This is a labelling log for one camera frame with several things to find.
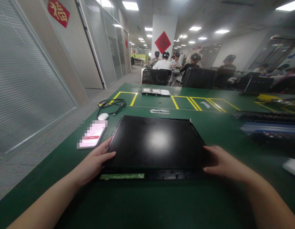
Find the gray floor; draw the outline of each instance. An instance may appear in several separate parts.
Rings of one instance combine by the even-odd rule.
[[[107,90],[86,89],[90,102],[55,123],[3,163],[0,163],[0,200],[45,159],[60,143],[86,120],[96,109],[98,102],[107,99],[124,83],[140,83],[140,67],[132,69],[127,76]]]

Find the forearm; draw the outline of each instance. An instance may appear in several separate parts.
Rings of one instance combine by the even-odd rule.
[[[70,204],[80,186],[70,175],[63,177],[35,201],[8,229],[50,229]]]
[[[295,215],[264,178],[254,172],[245,183],[259,229],[295,228]]]

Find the white pillar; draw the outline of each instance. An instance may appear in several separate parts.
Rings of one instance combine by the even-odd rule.
[[[171,45],[165,50],[165,52],[169,52],[170,54],[169,59],[171,59],[177,20],[178,20],[177,17],[169,17],[169,16],[162,16],[162,15],[156,15],[156,14],[153,15],[153,33],[152,33],[153,38],[151,43],[152,58],[155,55],[155,51],[159,51],[159,49],[157,48],[155,44],[155,41],[160,37],[160,35],[163,32],[165,32],[171,43]]]

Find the hand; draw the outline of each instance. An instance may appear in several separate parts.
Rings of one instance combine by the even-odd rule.
[[[79,186],[83,186],[95,178],[103,169],[102,163],[113,158],[116,152],[106,153],[112,137],[104,141],[85,157],[68,175]]]
[[[204,146],[217,159],[218,165],[205,167],[204,171],[209,174],[219,175],[235,181],[249,182],[257,176],[252,169],[241,163],[219,146]]]

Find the smartphone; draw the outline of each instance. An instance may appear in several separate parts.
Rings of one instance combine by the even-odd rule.
[[[80,139],[80,142],[77,143],[77,149],[89,149],[96,147],[102,138],[107,125],[107,120],[92,121],[89,129],[85,131],[84,136]]]

